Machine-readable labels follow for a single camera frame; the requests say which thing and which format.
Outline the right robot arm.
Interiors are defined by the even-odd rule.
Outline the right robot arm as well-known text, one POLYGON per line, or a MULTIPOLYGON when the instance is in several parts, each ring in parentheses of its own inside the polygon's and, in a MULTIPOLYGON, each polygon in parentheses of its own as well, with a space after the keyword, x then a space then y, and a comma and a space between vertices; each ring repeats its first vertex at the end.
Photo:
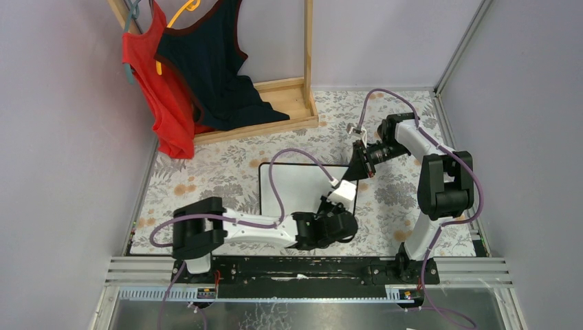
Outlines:
POLYGON ((438 143, 424 131, 413 113, 388 115, 377 129, 381 139, 374 144, 367 143, 363 128, 349 124, 347 131, 358 139, 353 143, 349 167, 343 176, 346 181, 372 178, 376 165, 402 155, 412 155, 420 162, 417 189, 420 214, 397 255, 407 265, 431 258, 441 225, 474 204, 472 156, 438 143))

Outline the black framed whiteboard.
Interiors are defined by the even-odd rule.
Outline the black framed whiteboard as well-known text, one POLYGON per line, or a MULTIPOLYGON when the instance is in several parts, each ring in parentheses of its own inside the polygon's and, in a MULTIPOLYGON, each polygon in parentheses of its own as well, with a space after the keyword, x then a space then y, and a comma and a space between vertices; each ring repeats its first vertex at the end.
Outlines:
POLYGON ((321 196, 332 191, 329 178, 315 164, 280 163, 272 167, 262 163, 258 168, 259 214, 278 217, 281 209, 272 190, 274 182, 278 195, 287 214, 293 212, 316 212, 321 196))

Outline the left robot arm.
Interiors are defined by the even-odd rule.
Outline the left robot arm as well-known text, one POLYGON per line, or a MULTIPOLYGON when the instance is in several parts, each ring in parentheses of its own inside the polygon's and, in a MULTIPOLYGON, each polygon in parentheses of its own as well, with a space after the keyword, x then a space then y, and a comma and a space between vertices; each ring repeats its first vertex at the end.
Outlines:
POLYGON ((342 204, 323 199, 317 212, 270 217, 245 214, 209 197, 173 213, 172 257, 186 262, 191 274, 210 271, 212 252, 225 243, 267 243, 293 250, 325 249, 348 243, 358 222, 342 204))

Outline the navy tank top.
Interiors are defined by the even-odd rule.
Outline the navy tank top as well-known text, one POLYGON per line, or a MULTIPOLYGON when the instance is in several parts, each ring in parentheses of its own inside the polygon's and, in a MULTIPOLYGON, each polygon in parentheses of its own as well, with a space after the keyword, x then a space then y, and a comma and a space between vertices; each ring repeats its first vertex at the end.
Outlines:
POLYGON ((185 85, 196 124, 217 131, 289 120, 239 73, 248 55, 238 42, 240 1, 218 1, 198 21, 164 29, 155 59, 185 85))

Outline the wooden clothes rack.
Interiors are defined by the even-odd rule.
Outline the wooden clothes rack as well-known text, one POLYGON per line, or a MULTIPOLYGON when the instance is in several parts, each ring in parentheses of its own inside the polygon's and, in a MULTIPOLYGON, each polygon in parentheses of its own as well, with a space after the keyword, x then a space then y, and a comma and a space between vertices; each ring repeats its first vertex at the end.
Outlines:
MULTIPOLYGON (((153 20, 153 2, 148 6, 153 20)), ((111 1, 110 7, 122 26, 123 33, 143 34, 136 27, 139 17, 139 3, 137 1, 111 1)), ((248 138, 270 133, 292 131, 315 127, 318 124, 317 108, 311 89, 311 35, 312 35, 312 10, 313 3, 306 1, 304 4, 304 74, 297 78, 285 78, 266 82, 253 82, 262 100, 269 102, 279 112, 290 116, 289 120, 242 127, 231 131, 217 131, 213 129, 207 133, 196 133, 194 144, 209 144, 223 142, 239 138, 248 138)), ((174 20, 166 18, 166 28, 174 28, 174 20)), ((129 83, 137 83, 130 73, 129 65, 122 63, 124 75, 129 83)), ((163 64, 156 60, 156 70, 159 75, 165 69, 163 64)))

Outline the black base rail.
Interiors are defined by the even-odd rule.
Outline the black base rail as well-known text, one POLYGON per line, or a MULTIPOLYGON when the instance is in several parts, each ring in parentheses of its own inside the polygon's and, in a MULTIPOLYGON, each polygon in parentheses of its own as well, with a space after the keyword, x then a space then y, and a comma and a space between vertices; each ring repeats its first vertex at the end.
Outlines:
POLYGON ((379 257, 214 256, 210 269, 191 274, 175 261, 177 284, 209 284, 219 298, 385 298, 388 288, 440 283, 437 264, 379 257))

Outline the red tank top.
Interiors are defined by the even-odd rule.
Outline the red tank top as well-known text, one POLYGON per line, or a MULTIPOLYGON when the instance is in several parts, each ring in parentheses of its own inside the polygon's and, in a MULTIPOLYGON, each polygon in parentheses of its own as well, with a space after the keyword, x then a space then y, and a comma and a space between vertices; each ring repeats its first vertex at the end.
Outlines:
POLYGON ((158 150, 174 159, 191 159, 195 154, 195 134, 213 129, 195 124, 194 106, 176 75, 169 69, 164 69, 162 75, 157 73, 154 56, 166 28, 166 17, 156 2, 152 11, 153 20, 146 32, 122 35, 122 63, 131 68, 154 115, 152 130, 159 140, 158 150))

